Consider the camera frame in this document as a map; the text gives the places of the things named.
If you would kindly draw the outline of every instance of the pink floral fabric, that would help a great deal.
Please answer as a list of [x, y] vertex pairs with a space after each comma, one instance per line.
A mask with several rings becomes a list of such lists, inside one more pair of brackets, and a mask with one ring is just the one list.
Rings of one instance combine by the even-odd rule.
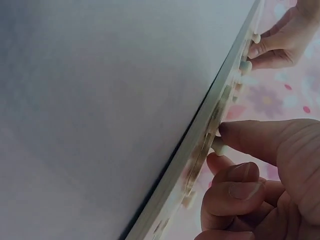
[[[267, 0], [260, 23], [261, 33], [271, 28], [297, 0]], [[298, 65], [285, 69], [254, 71], [243, 81], [246, 88], [239, 101], [228, 109], [225, 121], [277, 121], [297, 118], [320, 120], [320, 32], [305, 50]], [[279, 180], [277, 168], [230, 149], [227, 157], [235, 164], [255, 162], [260, 175]], [[166, 240], [192, 240], [201, 232], [202, 198], [211, 186], [213, 175], [203, 166], [194, 190], [197, 196], [190, 209], [181, 207]]]

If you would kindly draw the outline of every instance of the knuckle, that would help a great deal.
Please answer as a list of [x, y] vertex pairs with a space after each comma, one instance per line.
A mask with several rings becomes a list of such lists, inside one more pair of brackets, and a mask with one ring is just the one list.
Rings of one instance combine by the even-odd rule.
[[257, 48], [257, 50], [258, 50], [258, 52], [259, 52], [260, 55], [263, 54], [263, 53], [266, 53], [266, 52], [268, 51], [268, 44], [266, 43], [265, 40], [262, 40], [262, 41], [260, 42], [260, 45], [259, 45], [259, 47]]

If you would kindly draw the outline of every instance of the finger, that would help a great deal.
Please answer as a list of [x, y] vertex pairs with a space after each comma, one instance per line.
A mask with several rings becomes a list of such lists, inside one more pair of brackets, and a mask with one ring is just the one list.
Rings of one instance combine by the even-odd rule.
[[219, 171], [212, 180], [212, 185], [222, 182], [258, 182], [259, 168], [254, 162], [233, 165]]
[[286, 45], [287, 39], [285, 39], [283, 34], [275, 34], [268, 37], [264, 37], [258, 44], [252, 44], [249, 49], [248, 57], [250, 59], [255, 59], [262, 54], [269, 51], [283, 49]]
[[276, 166], [278, 147], [298, 131], [297, 121], [224, 122], [219, 132], [226, 145]]
[[277, 55], [275, 51], [268, 51], [254, 59], [251, 59], [252, 69], [280, 69], [293, 65], [293, 62], [286, 55]]
[[210, 153], [206, 157], [206, 164], [213, 175], [216, 175], [223, 169], [233, 166], [234, 163], [226, 156], [217, 156], [216, 153]]
[[264, 183], [265, 186], [265, 199], [264, 201], [277, 207], [277, 203], [281, 195], [285, 192], [285, 187], [280, 181], [268, 180]]
[[232, 232], [221, 230], [207, 230], [200, 233], [194, 240], [254, 240], [255, 236], [250, 231]]
[[209, 188], [202, 200], [203, 230], [225, 229], [235, 215], [245, 215], [257, 209], [265, 198], [261, 182], [222, 182]]
[[313, 119], [223, 123], [219, 132], [232, 148], [278, 166], [286, 192], [311, 224], [320, 223], [320, 122]]

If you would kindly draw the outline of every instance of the flower pattern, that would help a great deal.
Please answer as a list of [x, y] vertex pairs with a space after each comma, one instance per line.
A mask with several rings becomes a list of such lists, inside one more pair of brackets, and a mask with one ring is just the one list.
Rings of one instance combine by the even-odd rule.
[[273, 89], [263, 85], [250, 87], [247, 99], [253, 103], [253, 110], [257, 113], [265, 113], [267, 118], [273, 119], [275, 115], [283, 115], [283, 101], [278, 98]]

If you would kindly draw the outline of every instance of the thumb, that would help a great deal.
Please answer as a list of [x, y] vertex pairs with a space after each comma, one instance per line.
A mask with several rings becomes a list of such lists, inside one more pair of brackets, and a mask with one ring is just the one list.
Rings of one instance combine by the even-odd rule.
[[272, 50], [283, 48], [283, 40], [280, 34], [264, 37], [258, 44], [253, 43], [249, 49], [248, 57], [254, 59]]
[[320, 122], [226, 122], [219, 128], [230, 147], [278, 167], [279, 177], [300, 213], [320, 225]]

